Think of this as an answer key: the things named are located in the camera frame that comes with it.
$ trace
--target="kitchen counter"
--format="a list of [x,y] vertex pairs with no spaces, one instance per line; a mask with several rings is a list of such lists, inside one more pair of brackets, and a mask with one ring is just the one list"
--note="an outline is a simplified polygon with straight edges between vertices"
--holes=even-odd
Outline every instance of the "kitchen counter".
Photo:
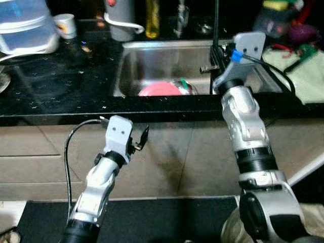
[[[112,96],[121,43],[112,40],[107,29],[80,36],[87,52],[73,41],[62,40],[56,53],[7,62],[12,81],[0,94],[0,126],[78,124],[114,114],[134,122],[222,119],[218,95]],[[255,98],[263,118],[324,117],[324,104],[302,105],[288,93],[260,93]]]

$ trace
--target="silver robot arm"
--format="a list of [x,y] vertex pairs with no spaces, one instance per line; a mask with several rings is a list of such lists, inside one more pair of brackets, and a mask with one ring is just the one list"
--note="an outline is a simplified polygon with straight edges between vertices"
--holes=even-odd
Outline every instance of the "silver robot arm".
[[[240,33],[234,38],[238,52],[259,60],[264,41],[260,32]],[[278,170],[258,102],[244,86],[254,65],[249,60],[231,60],[214,80],[213,89],[222,95],[223,117],[240,171],[239,210],[246,231],[254,240],[291,242],[308,234],[299,203]]]
[[87,186],[74,206],[60,243],[95,243],[100,224],[108,205],[115,178],[123,165],[129,164],[131,154],[142,150],[147,127],[140,143],[132,144],[133,123],[120,116],[112,116],[106,132],[104,154],[98,154],[95,165],[87,175]]

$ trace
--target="white cup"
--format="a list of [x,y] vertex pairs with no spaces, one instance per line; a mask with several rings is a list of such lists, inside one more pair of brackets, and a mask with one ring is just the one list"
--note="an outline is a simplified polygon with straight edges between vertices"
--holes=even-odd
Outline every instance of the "white cup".
[[76,25],[73,14],[59,14],[54,16],[54,22],[58,33],[64,39],[76,37]]

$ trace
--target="white container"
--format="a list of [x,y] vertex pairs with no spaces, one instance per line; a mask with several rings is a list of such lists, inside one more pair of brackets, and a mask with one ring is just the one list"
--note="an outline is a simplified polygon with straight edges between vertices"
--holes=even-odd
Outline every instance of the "white container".
[[0,0],[0,51],[51,53],[59,36],[44,0]]

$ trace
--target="stainless steel sink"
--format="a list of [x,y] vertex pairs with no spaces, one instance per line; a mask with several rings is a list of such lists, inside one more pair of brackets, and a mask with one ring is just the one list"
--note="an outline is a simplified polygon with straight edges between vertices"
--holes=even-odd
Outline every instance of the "stainless steel sink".
[[[137,96],[150,84],[180,78],[195,86],[198,94],[209,94],[210,74],[201,75],[199,67],[210,65],[211,44],[209,40],[124,44],[114,96]],[[262,66],[253,70],[246,84],[255,93],[281,92]]]

